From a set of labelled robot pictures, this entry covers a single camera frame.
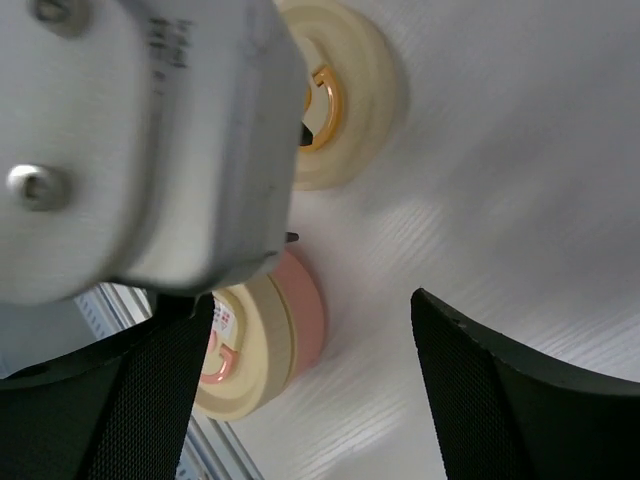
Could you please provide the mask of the cream bowl pink base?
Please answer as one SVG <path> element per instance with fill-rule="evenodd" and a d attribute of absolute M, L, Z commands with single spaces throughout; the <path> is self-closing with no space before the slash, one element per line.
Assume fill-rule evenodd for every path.
<path fill-rule="evenodd" d="M 291 330 L 292 364 L 287 383 L 313 367 L 325 347 L 328 321 L 322 295 L 304 264 L 285 250 L 269 277 L 283 302 Z"/>

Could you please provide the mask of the aluminium mounting rail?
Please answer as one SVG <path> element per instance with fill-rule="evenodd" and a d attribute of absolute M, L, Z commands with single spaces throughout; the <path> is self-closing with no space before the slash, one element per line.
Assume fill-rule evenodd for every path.
<path fill-rule="evenodd" d="M 102 284 L 76 297 L 75 304 L 101 340 L 150 318 L 156 298 L 143 289 Z M 257 480 L 262 474 L 228 423 L 194 411 L 175 477 Z"/>

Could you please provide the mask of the cream lid pink smiley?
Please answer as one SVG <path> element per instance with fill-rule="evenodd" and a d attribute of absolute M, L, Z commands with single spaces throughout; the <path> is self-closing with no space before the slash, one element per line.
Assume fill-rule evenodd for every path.
<path fill-rule="evenodd" d="M 280 394 L 293 360 L 291 327 L 269 276 L 212 293 L 213 324 L 195 406 L 216 421 L 246 417 Z"/>

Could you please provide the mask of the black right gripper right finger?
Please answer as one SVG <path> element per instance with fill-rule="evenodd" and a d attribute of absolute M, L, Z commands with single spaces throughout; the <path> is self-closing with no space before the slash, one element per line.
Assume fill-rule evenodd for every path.
<path fill-rule="evenodd" d="M 536 351 L 424 289 L 411 322 L 447 478 L 638 478 L 638 383 Z"/>

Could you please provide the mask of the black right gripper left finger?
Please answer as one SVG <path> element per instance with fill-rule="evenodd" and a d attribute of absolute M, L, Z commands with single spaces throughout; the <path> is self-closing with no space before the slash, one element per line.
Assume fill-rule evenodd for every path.
<path fill-rule="evenodd" d="M 3 379 L 2 478 L 174 478 L 213 308 L 161 295 L 151 318 Z"/>

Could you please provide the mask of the cream lid orange smiley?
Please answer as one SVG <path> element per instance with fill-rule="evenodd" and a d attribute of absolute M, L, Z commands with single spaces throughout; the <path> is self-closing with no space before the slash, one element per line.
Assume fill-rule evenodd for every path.
<path fill-rule="evenodd" d="M 307 65 L 303 121 L 312 143 L 298 150 L 294 188 L 338 187 L 360 174 L 383 147 L 397 97 L 384 35 L 338 1 L 280 1 Z"/>

